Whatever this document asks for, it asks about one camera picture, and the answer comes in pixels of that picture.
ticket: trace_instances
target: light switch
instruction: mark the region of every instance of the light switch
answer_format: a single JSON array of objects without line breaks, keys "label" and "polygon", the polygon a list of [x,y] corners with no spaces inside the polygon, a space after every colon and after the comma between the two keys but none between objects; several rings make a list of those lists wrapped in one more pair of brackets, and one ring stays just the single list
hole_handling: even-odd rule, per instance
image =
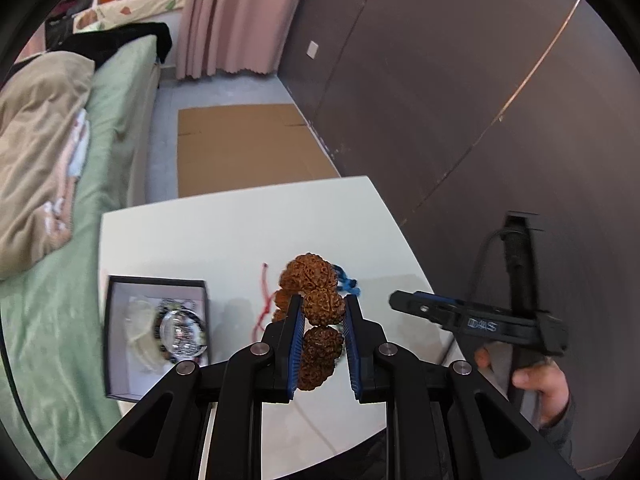
[{"label": "light switch", "polygon": [[318,53],[318,44],[315,41],[311,41],[309,43],[309,48],[306,50],[306,54],[311,59],[315,59],[317,53]]}]

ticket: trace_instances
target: green bed sheet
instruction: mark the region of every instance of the green bed sheet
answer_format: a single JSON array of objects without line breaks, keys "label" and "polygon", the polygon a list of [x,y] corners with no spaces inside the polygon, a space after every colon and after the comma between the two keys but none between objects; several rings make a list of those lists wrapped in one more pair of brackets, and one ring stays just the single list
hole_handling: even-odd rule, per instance
[{"label": "green bed sheet", "polygon": [[[76,188],[73,237],[27,272],[0,282],[0,315],[18,392],[63,477],[120,419],[116,401],[104,395],[100,219],[126,206],[134,153],[126,132],[139,112],[132,96],[148,85],[155,60],[156,38],[147,36],[123,46],[96,71],[86,105],[91,137]],[[0,419],[36,475],[53,478],[18,415],[4,368]]]}]

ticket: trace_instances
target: finger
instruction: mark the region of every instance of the finger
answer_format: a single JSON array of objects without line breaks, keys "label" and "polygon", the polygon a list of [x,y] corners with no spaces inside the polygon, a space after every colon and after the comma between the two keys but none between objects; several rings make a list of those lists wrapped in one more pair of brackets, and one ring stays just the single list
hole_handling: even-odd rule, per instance
[{"label": "finger", "polygon": [[517,388],[536,390],[543,394],[553,394],[566,387],[564,373],[555,363],[516,370],[512,382]]},{"label": "finger", "polygon": [[474,353],[474,359],[476,360],[478,368],[488,368],[491,366],[491,355],[485,347],[476,350]]}]

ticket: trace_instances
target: white table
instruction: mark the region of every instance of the white table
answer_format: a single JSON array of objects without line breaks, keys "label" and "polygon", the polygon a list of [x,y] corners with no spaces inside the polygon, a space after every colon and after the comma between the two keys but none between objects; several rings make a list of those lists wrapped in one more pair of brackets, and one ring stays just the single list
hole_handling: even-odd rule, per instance
[{"label": "white table", "polygon": [[[358,280],[365,318],[386,338],[435,360],[449,334],[391,310],[397,290],[431,287],[367,177],[220,192],[107,213],[100,238],[100,287],[109,274],[206,280],[214,361],[252,343],[263,308],[262,263],[275,290],[297,254],[320,254]],[[360,405],[346,359],[312,392],[265,404],[262,477],[279,478],[342,453],[386,426],[383,404]]]}]

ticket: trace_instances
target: cardboard sheet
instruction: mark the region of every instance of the cardboard sheet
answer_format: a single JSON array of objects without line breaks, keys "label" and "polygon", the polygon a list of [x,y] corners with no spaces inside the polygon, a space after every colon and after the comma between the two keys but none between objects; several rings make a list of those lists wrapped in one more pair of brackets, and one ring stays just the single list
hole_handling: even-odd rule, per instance
[{"label": "cardboard sheet", "polygon": [[178,195],[339,176],[294,105],[178,112]]}]

